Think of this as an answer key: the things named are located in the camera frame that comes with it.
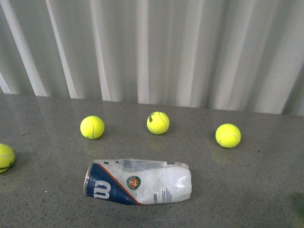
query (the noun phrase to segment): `can rim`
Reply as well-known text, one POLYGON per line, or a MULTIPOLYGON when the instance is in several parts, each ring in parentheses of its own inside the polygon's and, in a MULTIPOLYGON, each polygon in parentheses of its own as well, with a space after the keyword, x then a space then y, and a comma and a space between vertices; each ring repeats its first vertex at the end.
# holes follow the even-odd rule
POLYGON ((84 182, 84 196, 87 196, 86 189, 87 189, 87 184, 88 184, 89 179, 90 179, 90 174, 91 174, 93 163, 94 163, 94 161, 91 161, 91 163, 90 163, 90 165, 89 165, 89 167, 87 168, 87 171, 86 171, 85 182, 84 182))

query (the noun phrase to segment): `tennis ball seam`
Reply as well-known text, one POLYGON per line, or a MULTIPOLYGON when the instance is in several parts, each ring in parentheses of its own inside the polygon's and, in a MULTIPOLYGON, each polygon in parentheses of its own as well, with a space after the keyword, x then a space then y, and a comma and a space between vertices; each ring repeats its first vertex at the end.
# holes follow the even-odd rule
POLYGON ((169 126, 167 125, 166 121, 162 118, 161 112, 158 112, 158 115, 160 116, 162 122, 165 123, 166 127, 169 127, 169 126))
POLYGON ((93 121, 91 121, 91 123, 92 123, 92 126, 93 126, 92 137, 93 137, 94 139, 96 139, 96 138, 95 138, 95 135, 94 135, 94 133, 95 133, 94 123, 93 123, 93 121))
POLYGON ((234 133, 226 133, 226 134, 221 135, 220 141, 222 140, 222 138, 224 138, 225 136, 228 136, 228 135, 233 135, 237 139, 238 142, 240 141, 239 137, 234 133))

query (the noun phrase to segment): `speckled surface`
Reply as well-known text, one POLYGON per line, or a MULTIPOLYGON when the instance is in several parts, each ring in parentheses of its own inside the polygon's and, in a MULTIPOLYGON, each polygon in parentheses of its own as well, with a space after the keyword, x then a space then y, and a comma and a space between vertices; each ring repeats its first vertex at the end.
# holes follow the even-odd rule
POLYGON ((0 94, 0 143, 16 154, 0 174, 1 227, 304 227, 304 117, 0 94), (171 126, 153 135, 146 118, 171 126), (79 130, 98 115, 104 135, 79 130), (237 125, 241 143, 216 144, 216 128, 237 125), (86 198, 92 159, 136 158, 189 165, 189 200, 126 206, 86 198))

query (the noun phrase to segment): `yellow tennis ball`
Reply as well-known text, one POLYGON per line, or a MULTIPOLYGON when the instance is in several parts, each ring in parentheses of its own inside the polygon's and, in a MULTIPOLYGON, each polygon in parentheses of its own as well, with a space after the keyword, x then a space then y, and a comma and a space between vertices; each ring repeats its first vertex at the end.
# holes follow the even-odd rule
POLYGON ((88 139, 98 139, 105 131, 105 125, 98 116, 88 116, 80 124, 81 134, 88 139))
POLYGON ((14 151, 8 145, 0 144, 0 172, 8 170, 14 160, 14 151))
POLYGON ((232 148, 241 141, 241 132, 235 125, 226 123, 218 127, 215 138, 222 147, 232 148))
POLYGON ((162 112, 154 112, 147 119, 147 127, 153 134, 165 133, 170 125, 169 117, 162 112))

